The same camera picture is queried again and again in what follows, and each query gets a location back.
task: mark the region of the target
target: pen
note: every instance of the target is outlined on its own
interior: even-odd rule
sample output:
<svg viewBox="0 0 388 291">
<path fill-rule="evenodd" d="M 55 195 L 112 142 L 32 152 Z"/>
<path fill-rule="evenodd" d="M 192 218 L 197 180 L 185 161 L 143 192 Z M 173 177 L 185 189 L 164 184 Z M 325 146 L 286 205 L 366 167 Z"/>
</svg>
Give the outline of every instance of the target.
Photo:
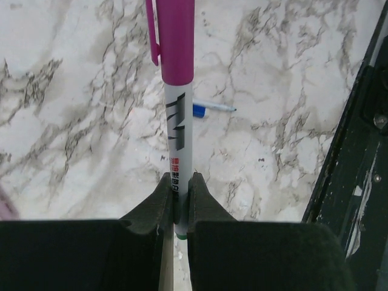
<svg viewBox="0 0 388 291">
<path fill-rule="evenodd" d="M 198 106 L 202 106 L 209 109 L 220 110 L 220 111 L 234 112 L 237 110 L 236 107 L 233 107 L 233 106 L 218 104 L 218 103 L 200 100 L 196 98 L 193 98 L 193 103 Z"/>
<path fill-rule="evenodd" d="M 156 0 L 159 44 L 156 43 L 152 0 L 145 0 L 151 59 L 160 55 L 166 96 L 167 136 L 173 192 L 175 233 L 187 238 L 188 193 L 193 175 L 193 87 L 195 0 Z"/>
</svg>

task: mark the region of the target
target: scratched black metal edge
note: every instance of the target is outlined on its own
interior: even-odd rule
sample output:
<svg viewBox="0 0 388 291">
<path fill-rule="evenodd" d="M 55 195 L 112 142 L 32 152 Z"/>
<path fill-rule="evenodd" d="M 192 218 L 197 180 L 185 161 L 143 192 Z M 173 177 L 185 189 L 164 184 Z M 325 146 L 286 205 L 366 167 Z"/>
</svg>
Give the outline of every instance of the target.
<svg viewBox="0 0 388 291">
<path fill-rule="evenodd" d="M 327 152 L 324 164 L 318 175 L 318 179 L 316 180 L 315 187 L 310 197 L 310 201 L 303 214 L 302 222 L 316 221 L 316 217 L 319 214 L 319 210 L 324 201 L 324 197 L 327 195 L 326 188 L 329 184 L 334 167 L 336 166 L 336 161 L 341 150 L 341 144 L 343 143 L 344 138 L 346 136 L 346 128 L 349 126 L 350 119 L 354 112 L 355 104 L 360 98 L 362 98 L 362 96 L 359 96 L 358 92 L 363 84 L 364 74 L 377 45 L 381 29 L 387 17 L 387 12 L 388 1 L 386 1 L 386 3 L 384 4 L 375 31 L 371 37 L 371 41 L 364 55 L 363 62 L 361 63 L 360 69 L 358 70 L 352 91 L 350 92 L 349 98 L 343 110 L 343 114 L 334 134 L 333 141 L 330 145 L 329 151 Z"/>
</svg>

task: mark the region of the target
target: pink object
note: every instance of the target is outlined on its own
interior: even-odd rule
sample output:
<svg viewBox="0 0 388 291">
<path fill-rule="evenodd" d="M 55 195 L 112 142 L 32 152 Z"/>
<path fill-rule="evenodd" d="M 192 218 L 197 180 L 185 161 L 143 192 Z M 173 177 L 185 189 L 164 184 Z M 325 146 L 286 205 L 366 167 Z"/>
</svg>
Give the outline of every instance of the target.
<svg viewBox="0 0 388 291">
<path fill-rule="evenodd" d="M 5 194 L 4 189 L 0 186 L 0 221 L 17 220 L 19 213 L 13 206 L 9 197 Z"/>
<path fill-rule="evenodd" d="M 195 0 L 156 0 L 159 44 L 156 43 L 152 0 L 145 0 L 150 33 L 151 59 L 168 85 L 189 84 L 194 78 Z"/>
</svg>

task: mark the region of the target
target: pen clip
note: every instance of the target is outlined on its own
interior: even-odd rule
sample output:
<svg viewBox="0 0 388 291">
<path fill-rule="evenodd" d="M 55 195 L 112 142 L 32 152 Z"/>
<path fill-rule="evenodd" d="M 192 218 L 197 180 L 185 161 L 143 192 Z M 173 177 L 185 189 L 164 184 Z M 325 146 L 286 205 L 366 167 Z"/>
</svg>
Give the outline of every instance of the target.
<svg viewBox="0 0 388 291">
<path fill-rule="evenodd" d="M 151 60 L 155 65 L 159 65 L 158 56 L 160 55 L 160 47 L 159 44 L 156 43 L 152 0 L 145 0 L 145 10 L 147 12 L 148 30 L 150 34 Z"/>
</svg>

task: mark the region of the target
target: blue marker cap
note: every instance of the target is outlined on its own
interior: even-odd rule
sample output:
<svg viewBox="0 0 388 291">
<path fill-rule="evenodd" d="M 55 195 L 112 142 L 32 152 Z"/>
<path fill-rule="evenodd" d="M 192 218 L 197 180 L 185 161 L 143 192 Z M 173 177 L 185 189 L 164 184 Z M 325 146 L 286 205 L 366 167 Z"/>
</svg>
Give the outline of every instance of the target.
<svg viewBox="0 0 388 291">
<path fill-rule="evenodd" d="M 205 107 L 193 104 L 194 117 L 203 118 L 205 116 L 205 110 Z"/>
</svg>

